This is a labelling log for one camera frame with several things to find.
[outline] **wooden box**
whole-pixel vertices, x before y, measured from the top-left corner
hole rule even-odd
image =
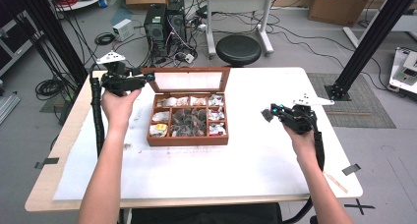
[[[143,68],[142,72],[155,74],[150,83],[156,93],[147,135],[150,146],[228,143],[224,91],[229,67]],[[159,114],[164,114],[164,119],[155,121]]]

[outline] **hand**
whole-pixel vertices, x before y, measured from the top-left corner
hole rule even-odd
[[[292,139],[292,148],[297,154],[298,163],[300,165],[317,164],[313,130],[303,135],[298,135],[287,126],[283,126]]]
[[[129,118],[135,99],[141,93],[140,89],[132,91],[129,95],[117,96],[106,90],[101,97],[101,106],[107,117],[109,128],[126,130],[129,126]]]

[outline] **black stool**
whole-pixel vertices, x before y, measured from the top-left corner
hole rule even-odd
[[[218,57],[231,65],[241,68],[257,61],[262,53],[260,44],[246,35],[228,35],[215,46]]]

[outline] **wrist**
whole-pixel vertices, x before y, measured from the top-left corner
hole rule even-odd
[[[122,123],[122,124],[121,123],[119,124],[109,123],[107,134],[108,135],[109,134],[122,135],[124,137],[128,131],[128,127],[129,127],[129,122]]]
[[[316,156],[297,156],[297,161],[303,172],[320,169]]]

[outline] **white desk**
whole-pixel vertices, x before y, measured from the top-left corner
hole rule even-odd
[[[57,10],[58,11],[77,10],[77,9],[84,8],[85,6],[89,6],[89,5],[92,5],[92,4],[97,4],[98,1],[99,0],[78,0],[77,3],[75,3],[71,7],[63,6],[63,7],[59,7]]]
[[[264,10],[262,23],[258,26],[266,54],[273,53],[272,45],[267,36],[266,28],[268,22],[269,8],[272,0],[208,0],[208,18],[206,26],[206,36],[208,40],[208,55],[215,55],[215,44],[212,36],[211,12],[251,12],[254,10]]]
[[[309,191],[289,136],[278,120],[268,123],[261,114],[273,102],[292,107],[295,95],[303,93],[316,95],[301,68],[232,69],[225,92],[227,146],[149,147],[146,134],[154,94],[147,85],[135,101],[125,139],[130,146],[124,151],[121,207],[306,199]],[[51,151],[50,157],[60,160],[42,169],[28,211],[80,208],[96,161],[89,97],[87,81]],[[338,197],[361,196],[356,175],[341,172],[350,164],[323,107],[313,109],[323,132],[325,170],[348,192],[332,181],[330,187]]]

